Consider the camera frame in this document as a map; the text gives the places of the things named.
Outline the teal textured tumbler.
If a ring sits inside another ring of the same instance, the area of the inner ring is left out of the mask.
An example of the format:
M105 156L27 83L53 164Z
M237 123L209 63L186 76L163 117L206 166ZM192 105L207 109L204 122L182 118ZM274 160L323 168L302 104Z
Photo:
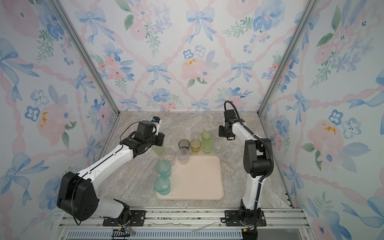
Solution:
M156 170L160 176L169 178L172 174L172 165L168 160L160 160L156 165Z
M157 193L162 196L166 196L171 191L171 182L166 176L159 176L156 178L154 182L154 188Z

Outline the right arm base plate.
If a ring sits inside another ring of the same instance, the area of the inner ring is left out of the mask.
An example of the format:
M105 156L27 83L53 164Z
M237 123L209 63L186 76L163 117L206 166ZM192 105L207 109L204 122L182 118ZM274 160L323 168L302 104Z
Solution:
M248 227L256 224L256 227L266 227L266 217L264 212L258 208L256 211L226 210L225 217L221 218L221 223L227 227Z

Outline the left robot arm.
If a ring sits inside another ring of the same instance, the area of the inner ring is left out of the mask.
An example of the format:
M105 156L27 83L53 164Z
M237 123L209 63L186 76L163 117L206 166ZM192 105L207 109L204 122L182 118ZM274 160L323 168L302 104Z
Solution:
M106 156L91 166L77 172L69 172L61 179L57 207L70 214L77 224L91 218L111 219L119 225L131 220L130 206L119 200L100 199L96 190L104 180L135 157L144 154L152 146L161 147L165 135L160 132L161 119L137 122L136 131Z

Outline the clear textured tumbler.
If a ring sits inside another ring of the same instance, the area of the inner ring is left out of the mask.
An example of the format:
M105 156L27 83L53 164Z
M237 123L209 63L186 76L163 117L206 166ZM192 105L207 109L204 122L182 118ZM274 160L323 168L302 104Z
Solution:
M162 153L162 160L167 160L171 166L176 163L176 152L172 149L165 149Z

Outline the clear smooth tall tumbler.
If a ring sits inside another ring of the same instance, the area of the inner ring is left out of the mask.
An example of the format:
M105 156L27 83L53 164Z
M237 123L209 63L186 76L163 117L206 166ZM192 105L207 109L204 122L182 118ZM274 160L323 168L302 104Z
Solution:
M186 165L189 162L190 151L185 148L181 148L177 151L177 158L181 165Z

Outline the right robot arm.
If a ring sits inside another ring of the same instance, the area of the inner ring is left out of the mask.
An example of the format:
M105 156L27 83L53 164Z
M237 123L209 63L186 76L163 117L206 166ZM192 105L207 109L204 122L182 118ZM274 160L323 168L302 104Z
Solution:
M224 111L224 124L219 126L219 136L228 141L240 139L244 143L243 166L248 177L240 210L245 214L253 213L258 209L263 181L274 170L271 141L254 133L234 109Z

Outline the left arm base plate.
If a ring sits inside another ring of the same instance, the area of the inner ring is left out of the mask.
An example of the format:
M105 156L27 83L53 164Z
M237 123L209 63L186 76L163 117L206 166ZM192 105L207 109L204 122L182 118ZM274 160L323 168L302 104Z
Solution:
M129 210L122 212L117 219L105 218L103 227L142 227L145 219L145 210Z

